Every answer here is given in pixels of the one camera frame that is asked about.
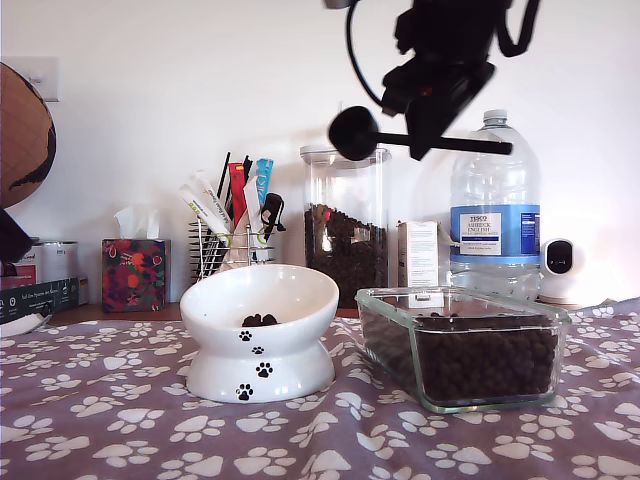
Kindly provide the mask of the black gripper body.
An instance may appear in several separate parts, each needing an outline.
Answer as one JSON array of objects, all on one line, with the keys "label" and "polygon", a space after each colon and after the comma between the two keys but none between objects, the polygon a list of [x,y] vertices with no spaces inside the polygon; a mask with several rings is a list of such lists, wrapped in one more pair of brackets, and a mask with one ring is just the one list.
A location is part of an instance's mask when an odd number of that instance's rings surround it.
[{"label": "black gripper body", "polygon": [[404,114],[437,71],[489,63],[499,19],[498,1],[415,1],[397,18],[394,30],[398,51],[411,51],[413,57],[383,77],[382,111]]}]

